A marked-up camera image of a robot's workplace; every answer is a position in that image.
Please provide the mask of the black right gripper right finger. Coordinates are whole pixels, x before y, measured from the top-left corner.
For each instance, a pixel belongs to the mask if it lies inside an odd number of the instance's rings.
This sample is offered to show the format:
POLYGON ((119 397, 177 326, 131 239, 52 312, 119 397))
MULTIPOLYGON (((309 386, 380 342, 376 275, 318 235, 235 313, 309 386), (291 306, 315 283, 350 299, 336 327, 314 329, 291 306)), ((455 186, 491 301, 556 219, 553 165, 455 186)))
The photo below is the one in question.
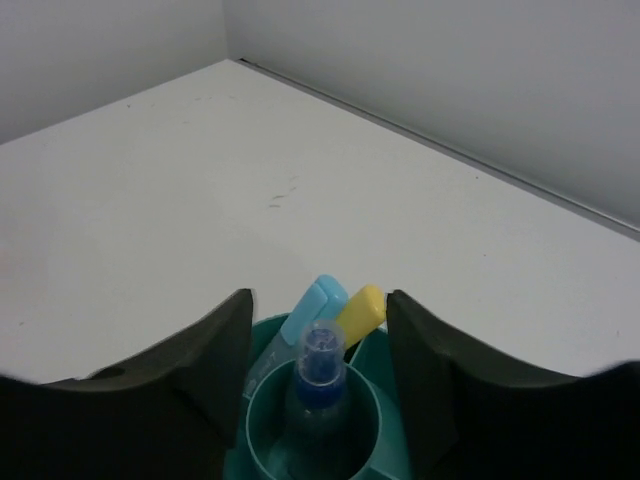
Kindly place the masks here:
POLYGON ((419 479, 635 479, 639 364, 580 377, 514 358, 407 293, 387 298, 394 378, 419 479))

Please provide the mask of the blue highlighter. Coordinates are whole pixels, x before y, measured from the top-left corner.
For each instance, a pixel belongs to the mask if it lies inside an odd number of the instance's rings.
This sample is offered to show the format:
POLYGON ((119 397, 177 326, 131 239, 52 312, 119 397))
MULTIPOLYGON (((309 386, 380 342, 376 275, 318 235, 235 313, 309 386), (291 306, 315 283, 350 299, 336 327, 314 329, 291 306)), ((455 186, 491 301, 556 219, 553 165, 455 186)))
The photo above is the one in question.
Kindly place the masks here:
POLYGON ((318 276, 251 363, 244 395, 251 398, 267 374, 295 357, 297 342, 310 324, 335 319, 348 299, 348 293, 333 276, 318 276))

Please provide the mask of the yellow highlighter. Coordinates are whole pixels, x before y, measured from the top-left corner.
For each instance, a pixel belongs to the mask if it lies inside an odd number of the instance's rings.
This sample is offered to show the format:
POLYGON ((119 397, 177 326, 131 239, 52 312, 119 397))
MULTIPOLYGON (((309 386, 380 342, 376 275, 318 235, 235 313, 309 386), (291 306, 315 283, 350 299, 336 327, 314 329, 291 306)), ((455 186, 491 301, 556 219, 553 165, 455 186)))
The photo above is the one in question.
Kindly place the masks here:
POLYGON ((346 303, 336 317, 345 334, 348 350, 386 321, 385 293, 375 285, 365 285, 346 303))

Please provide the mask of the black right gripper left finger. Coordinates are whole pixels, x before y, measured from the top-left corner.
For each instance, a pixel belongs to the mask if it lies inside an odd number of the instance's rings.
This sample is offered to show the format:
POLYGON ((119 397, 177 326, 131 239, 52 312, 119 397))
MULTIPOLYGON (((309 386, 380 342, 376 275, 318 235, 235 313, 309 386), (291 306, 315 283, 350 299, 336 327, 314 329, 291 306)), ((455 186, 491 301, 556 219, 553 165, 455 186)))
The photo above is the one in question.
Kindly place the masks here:
POLYGON ((253 295, 85 379, 1 378, 4 479, 220 479, 236 443, 253 295))

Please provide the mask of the clear spray bottle blue cap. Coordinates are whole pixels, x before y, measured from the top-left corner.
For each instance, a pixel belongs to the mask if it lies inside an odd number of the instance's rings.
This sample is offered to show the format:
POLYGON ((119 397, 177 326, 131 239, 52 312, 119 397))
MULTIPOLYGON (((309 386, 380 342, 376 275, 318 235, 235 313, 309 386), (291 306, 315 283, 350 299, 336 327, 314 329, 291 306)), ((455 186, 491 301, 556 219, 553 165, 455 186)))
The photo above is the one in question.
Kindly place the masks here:
POLYGON ((349 410, 345 334, 317 320, 301 335, 285 396, 285 427, 277 446, 283 479, 325 479, 336 470, 337 440, 349 410))

